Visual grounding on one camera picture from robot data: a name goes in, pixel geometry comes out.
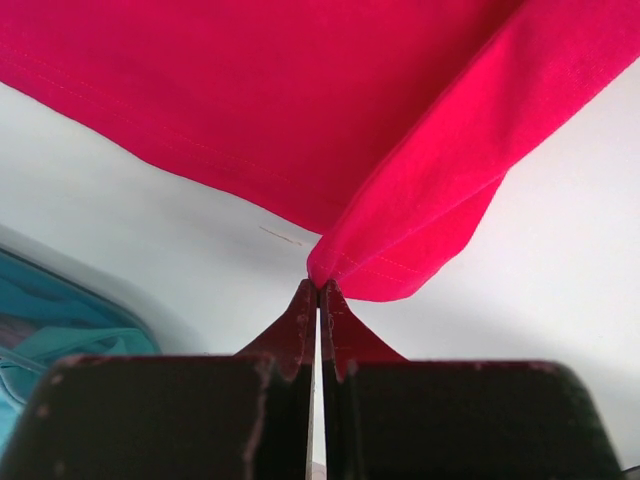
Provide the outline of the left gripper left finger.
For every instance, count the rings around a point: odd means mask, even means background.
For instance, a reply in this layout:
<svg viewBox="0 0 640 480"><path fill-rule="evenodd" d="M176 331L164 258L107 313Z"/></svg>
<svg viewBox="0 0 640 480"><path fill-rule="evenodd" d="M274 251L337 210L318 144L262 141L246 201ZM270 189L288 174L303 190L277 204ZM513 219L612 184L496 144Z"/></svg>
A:
<svg viewBox="0 0 640 480"><path fill-rule="evenodd" d="M307 479L317 291L231 356L59 360L1 459L5 479Z"/></svg>

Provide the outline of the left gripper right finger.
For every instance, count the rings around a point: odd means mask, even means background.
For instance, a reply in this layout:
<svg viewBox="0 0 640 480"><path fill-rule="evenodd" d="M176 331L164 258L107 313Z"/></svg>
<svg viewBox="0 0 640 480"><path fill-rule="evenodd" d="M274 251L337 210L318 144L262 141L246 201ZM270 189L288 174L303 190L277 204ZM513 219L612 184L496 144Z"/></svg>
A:
<svg viewBox="0 0 640 480"><path fill-rule="evenodd" d="M318 294L331 479L621 479L594 402L542 360L404 358Z"/></svg>

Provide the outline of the red t shirt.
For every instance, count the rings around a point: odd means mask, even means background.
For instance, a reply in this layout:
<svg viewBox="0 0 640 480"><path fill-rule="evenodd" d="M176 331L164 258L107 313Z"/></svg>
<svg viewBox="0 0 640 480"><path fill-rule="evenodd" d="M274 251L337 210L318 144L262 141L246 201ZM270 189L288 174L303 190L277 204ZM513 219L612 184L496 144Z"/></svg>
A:
<svg viewBox="0 0 640 480"><path fill-rule="evenodd" d="M508 170L639 56L635 1L5 1L1 80L319 234L350 298L411 296Z"/></svg>

